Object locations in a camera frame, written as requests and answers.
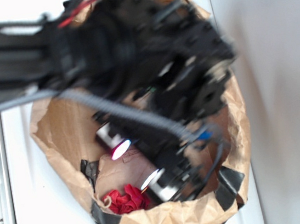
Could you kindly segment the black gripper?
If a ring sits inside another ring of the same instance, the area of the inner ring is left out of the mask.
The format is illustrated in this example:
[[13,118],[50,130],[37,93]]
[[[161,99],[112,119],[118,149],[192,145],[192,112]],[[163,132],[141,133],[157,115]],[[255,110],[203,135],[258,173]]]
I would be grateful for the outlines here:
[[[121,159],[135,149],[152,166],[141,191],[155,203],[196,199],[216,169],[225,147],[220,128],[215,124],[203,124],[191,140],[181,141],[168,130],[105,112],[96,112],[93,119],[100,124],[95,140],[112,160]],[[192,146],[201,151],[211,141],[218,145],[218,151],[207,173],[201,175],[203,164],[192,165],[185,150]]]

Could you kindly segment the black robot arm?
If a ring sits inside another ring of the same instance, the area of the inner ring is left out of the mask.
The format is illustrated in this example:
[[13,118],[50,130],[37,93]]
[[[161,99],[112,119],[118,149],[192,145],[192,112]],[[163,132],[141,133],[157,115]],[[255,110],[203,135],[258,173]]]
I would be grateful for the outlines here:
[[204,119],[223,107],[234,60],[182,0],[68,0],[55,20],[0,23],[0,112],[49,97],[92,107],[100,140],[120,137],[156,166],[149,194],[194,200],[208,177],[184,150],[223,144]]

